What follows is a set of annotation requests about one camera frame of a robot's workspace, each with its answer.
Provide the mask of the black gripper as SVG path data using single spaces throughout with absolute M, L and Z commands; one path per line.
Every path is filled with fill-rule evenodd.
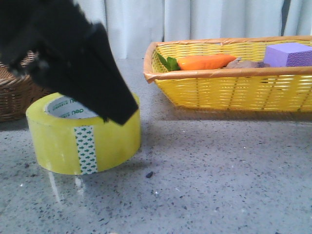
M 18 68 L 29 51 L 68 59 L 91 29 L 80 7 L 71 0 L 2 0 L 0 60 Z

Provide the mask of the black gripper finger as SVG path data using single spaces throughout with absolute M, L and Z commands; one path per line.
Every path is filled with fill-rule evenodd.
M 80 102 L 104 121 L 124 125 L 138 110 L 100 23 L 92 25 L 82 44 L 68 54 L 40 51 L 31 77 L 38 85 Z

